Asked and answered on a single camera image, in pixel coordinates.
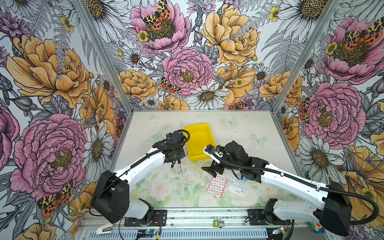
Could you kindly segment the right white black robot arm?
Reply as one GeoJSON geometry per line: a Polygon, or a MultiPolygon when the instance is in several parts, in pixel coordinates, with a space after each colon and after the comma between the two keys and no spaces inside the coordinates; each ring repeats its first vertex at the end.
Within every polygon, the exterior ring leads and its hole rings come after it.
{"type": "Polygon", "coordinates": [[[224,147],[207,145],[203,153],[213,159],[210,167],[203,168],[213,177],[224,169],[239,171],[242,178],[279,188],[301,199],[299,202],[269,199],[259,214],[267,224],[299,220],[319,224],[338,236],[349,234],[352,204],[347,196],[338,193],[343,190],[340,184],[326,185],[290,174],[263,159],[250,157],[235,141],[224,147]]]}

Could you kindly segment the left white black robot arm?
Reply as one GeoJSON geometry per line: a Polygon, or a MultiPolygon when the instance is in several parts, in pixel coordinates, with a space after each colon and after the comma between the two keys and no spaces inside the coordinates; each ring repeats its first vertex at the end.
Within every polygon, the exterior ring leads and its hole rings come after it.
{"type": "Polygon", "coordinates": [[[163,164],[180,164],[186,154],[184,145],[191,135],[185,130],[168,133],[164,140],[156,142],[139,160],[114,173],[105,171],[100,176],[90,208],[95,209],[111,224],[123,218],[147,226],[154,218],[154,207],[143,199],[132,199],[136,184],[151,171],[163,164]]]}

